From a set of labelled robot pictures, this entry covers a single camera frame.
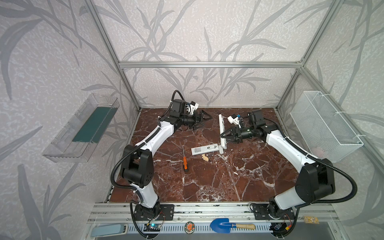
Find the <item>white wire mesh basket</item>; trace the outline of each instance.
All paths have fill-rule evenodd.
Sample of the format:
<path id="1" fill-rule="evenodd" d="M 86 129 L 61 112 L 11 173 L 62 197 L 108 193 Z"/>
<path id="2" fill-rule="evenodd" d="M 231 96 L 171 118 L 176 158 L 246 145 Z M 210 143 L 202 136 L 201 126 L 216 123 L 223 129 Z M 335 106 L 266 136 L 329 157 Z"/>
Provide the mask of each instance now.
<path id="1" fill-rule="evenodd" d="M 338 162 L 363 146 L 360 137 L 320 91 L 304 91 L 291 116 L 311 153 L 318 158 Z"/>

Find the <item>wooden trowel handle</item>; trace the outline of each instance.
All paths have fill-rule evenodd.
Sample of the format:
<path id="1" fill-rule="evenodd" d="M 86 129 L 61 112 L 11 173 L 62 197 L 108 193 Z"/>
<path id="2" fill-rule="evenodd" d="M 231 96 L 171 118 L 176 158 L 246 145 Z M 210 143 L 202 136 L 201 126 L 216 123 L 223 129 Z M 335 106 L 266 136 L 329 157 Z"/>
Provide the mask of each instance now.
<path id="1" fill-rule="evenodd" d="M 240 223 L 236 224 L 236 228 L 245 228 L 245 229 L 251 229 L 251 230 L 256 229 L 254 224 L 240 224 Z"/>

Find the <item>black mounting plate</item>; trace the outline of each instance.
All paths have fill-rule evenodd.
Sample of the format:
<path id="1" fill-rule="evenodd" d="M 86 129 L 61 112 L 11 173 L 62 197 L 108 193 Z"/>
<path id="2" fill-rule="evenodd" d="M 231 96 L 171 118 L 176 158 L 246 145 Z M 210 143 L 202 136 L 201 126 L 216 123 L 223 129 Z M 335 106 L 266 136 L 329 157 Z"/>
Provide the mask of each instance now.
<path id="1" fill-rule="evenodd" d="M 255 220 L 276 220 L 271 218 L 268 214 L 268 205 L 269 204 L 252 204 L 252 209 L 255 211 Z M 284 215 L 287 214 L 291 220 L 295 218 L 292 208 L 288 208 L 281 213 L 279 220 L 284 220 Z"/>
<path id="2" fill-rule="evenodd" d="M 160 212 L 163 212 L 164 214 L 160 214 L 154 220 L 163 221 L 165 217 L 165 221 L 172 221 L 174 209 L 175 209 L 175 205 L 173 204 L 160 204 Z M 148 218 L 146 218 L 143 214 L 141 205 L 135 206 L 135 212 L 133 213 L 133 216 L 135 217 L 136 221 L 148 221 Z"/>

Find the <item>wall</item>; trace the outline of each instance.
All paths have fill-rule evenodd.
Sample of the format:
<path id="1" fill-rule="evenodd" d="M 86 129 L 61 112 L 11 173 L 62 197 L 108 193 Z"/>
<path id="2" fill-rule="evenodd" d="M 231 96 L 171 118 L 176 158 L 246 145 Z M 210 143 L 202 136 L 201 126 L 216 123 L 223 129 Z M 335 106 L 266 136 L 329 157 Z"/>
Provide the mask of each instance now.
<path id="1" fill-rule="evenodd" d="M 344 1 L 306 65 L 381 153 L 384 153 L 383 15 L 384 1 Z M 334 204 L 349 238 L 382 239 L 383 175 L 361 149 L 335 166 L 351 175 L 359 188 L 350 201 Z M 332 198 L 350 192 L 350 183 L 345 178 L 335 174 L 335 181 L 336 193 Z"/>
<path id="2" fill-rule="evenodd" d="M 299 61 L 331 0 L 94 2 L 120 61 Z M 293 70 L 125 72 L 142 107 L 167 106 L 174 89 L 201 106 L 246 107 L 276 106 Z"/>
<path id="3" fill-rule="evenodd" d="M 137 112 L 82 1 L 1 1 L 0 17 L 0 239 L 78 239 Z M 43 157 L 90 93 L 120 108 L 89 162 Z"/>

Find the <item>transparent plastic bin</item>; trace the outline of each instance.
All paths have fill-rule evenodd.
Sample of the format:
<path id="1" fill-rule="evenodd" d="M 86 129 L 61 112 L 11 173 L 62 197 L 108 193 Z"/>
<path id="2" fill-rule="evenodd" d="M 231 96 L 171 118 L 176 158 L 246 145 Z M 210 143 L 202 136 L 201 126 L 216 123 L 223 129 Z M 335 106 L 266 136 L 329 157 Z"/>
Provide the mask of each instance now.
<path id="1" fill-rule="evenodd" d="M 340 112 L 320 91 L 304 91 L 291 111 L 311 153 L 338 162 L 363 146 Z"/>
<path id="2" fill-rule="evenodd" d="M 43 156 L 53 162 L 87 162 L 119 106 L 117 97 L 89 95 Z"/>

